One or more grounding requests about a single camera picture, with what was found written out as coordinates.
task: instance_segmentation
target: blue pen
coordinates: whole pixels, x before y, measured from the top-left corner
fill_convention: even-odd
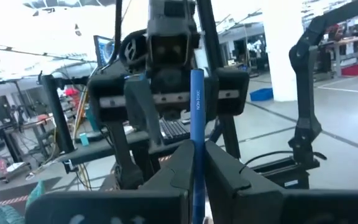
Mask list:
[[[204,70],[190,74],[190,139],[195,145],[195,170],[193,191],[193,224],[202,224],[205,217],[205,102]]]

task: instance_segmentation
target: gray floor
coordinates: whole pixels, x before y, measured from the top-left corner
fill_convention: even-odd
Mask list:
[[[271,87],[269,75],[252,79],[249,91]],[[358,189],[358,77],[336,78],[315,84],[316,115],[324,131],[313,143],[315,151],[328,157],[321,167],[310,171],[311,188]],[[274,101],[248,102],[244,112],[235,117],[242,161],[276,150],[290,150],[297,119],[297,103]],[[253,165],[288,155],[266,157]],[[87,164],[93,187],[100,186],[109,174],[114,157]],[[40,179],[62,176],[55,190],[78,190],[75,175],[66,175],[61,164],[54,164],[31,180],[18,178],[9,184],[0,182],[0,190],[28,184]]]

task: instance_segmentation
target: keyboard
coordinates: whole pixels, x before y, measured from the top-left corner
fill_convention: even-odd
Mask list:
[[[161,119],[160,129],[163,137],[162,141],[165,145],[190,138],[189,130],[185,127],[185,125],[182,124],[180,120],[166,121]]]

